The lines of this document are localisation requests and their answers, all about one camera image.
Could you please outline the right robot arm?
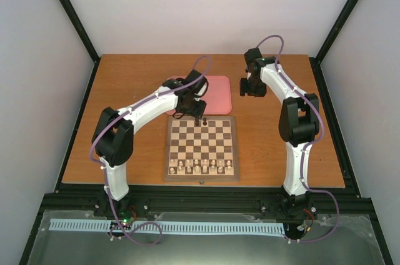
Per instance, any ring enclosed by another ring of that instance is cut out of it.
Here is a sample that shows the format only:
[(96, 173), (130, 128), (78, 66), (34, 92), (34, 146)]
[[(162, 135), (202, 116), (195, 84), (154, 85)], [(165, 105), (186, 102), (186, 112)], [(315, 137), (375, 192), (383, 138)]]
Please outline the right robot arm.
[(244, 53), (247, 77), (240, 80), (240, 95), (264, 97), (270, 88), (281, 103), (278, 131), (286, 145), (286, 175), (280, 212), (293, 218), (308, 206), (308, 162), (312, 142), (319, 134), (319, 99), (290, 79), (275, 57), (263, 57), (259, 48)]

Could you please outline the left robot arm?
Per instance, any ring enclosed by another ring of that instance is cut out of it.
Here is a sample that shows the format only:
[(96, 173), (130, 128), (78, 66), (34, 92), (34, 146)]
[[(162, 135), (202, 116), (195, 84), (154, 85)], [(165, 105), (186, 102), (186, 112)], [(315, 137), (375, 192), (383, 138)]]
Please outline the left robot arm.
[(174, 111), (201, 118), (206, 102), (201, 98), (208, 90), (204, 74), (192, 70), (185, 78), (168, 79), (153, 93), (120, 109), (107, 107), (101, 112), (95, 128), (89, 158), (101, 164), (104, 171), (104, 190), (111, 197), (108, 209), (115, 216), (129, 212), (130, 201), (127, 161), (133, 155), (134, 136), (158, 116)]

